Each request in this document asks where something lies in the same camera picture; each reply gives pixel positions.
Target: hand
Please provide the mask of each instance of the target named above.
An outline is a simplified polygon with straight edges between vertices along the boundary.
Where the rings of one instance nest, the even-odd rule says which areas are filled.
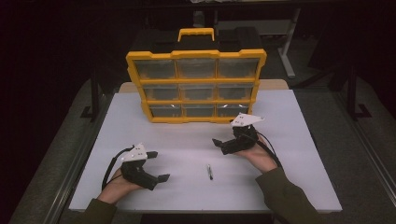
[[[102,190],[102,192],[97,197],[98,200],[105,203],[117,203],[121,198],[129,194],[130,192],[142,189],[142,187],[129,182],[124,179],[121,175],[121,170],[118,169],[116,173],[114,173],[113,177],[111,177],[112,181],[110,181],[106,187]]]
[[[261,136],[259,136],[259,141],[265,144]],[[245,157],[254,167],[259,169],[262,174],[277,167],[271,156],[257,143],[250,149],[235,152],[234,155]]]

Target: carry handle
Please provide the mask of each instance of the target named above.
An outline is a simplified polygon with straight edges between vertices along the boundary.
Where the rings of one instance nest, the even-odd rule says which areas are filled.
[[[177,42],[180,42],[180,39],[183,35],[212,35],[212,40],[215,41],[215,31],[213,30],[213,28],[180,29]]]

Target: white tabletop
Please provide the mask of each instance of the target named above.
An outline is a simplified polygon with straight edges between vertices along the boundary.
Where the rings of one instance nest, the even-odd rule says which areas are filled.
[[[322,213],[341,211],[293,91],[259,91],[253,114],[265,117],[254,124],[272,143],[289,180],[302,188]],[[138,93],[116,93],[79,180],[69,208],[84,210],[96,198],[107,166],[121,150],[143,143],[158,151],[144,169],[151,175],[170,174],[154,191],[132,192],[118,203],[121,210],[139,213],[269,212],[255,182],[260,173],[245,159],[222,155],[212,138],[233,139],[229,124],[192,122],[150,123]],[[210,164],[213,180],[206,165]],[[115,169],[120,167],[120,160]]]

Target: sleeve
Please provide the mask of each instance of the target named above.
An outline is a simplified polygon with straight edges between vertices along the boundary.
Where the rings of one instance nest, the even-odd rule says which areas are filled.
[[[265,204],[282,223],[324,223],[304,191],[289,182],[282,168],[260,175],[256,182],[262,189]]]
[[[110,224],[117,211],[114,204],[92,199],[85,212],[81,213],[74,224]]]

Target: dark background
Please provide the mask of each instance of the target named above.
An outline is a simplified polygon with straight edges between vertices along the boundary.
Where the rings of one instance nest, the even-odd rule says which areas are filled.
[[[191,11],[80,10],[102,1],[2,1],[1,215],[7,223],[81,85],[96,71],[112,92],[128,81],[125,55],[139,29],[191,27]],[[224,20],[289,18],[289,12],[224,10]],[[208,24],[211,14],[206,17]],[[294,38],[319,38],[310,66],[340,58],[375,89],[396,118],[396,10],[388,1],[303,7]]]

